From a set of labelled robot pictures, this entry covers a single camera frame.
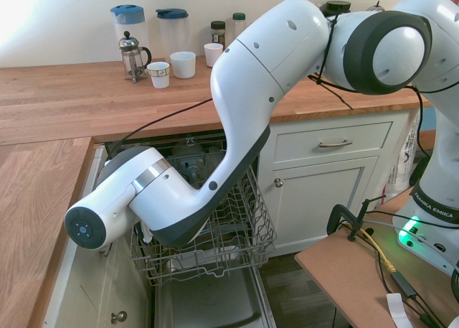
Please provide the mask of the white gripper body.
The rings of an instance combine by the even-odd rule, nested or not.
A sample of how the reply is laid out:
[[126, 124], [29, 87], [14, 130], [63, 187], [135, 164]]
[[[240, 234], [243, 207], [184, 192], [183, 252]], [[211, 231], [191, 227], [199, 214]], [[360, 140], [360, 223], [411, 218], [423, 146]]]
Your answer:
[[153, 233], [150, 231], [148, 226], [145, 224], [144, 221], [140, 221], [141, 226], [141, 240], [144, 244], [148, 245], [153, 240]]

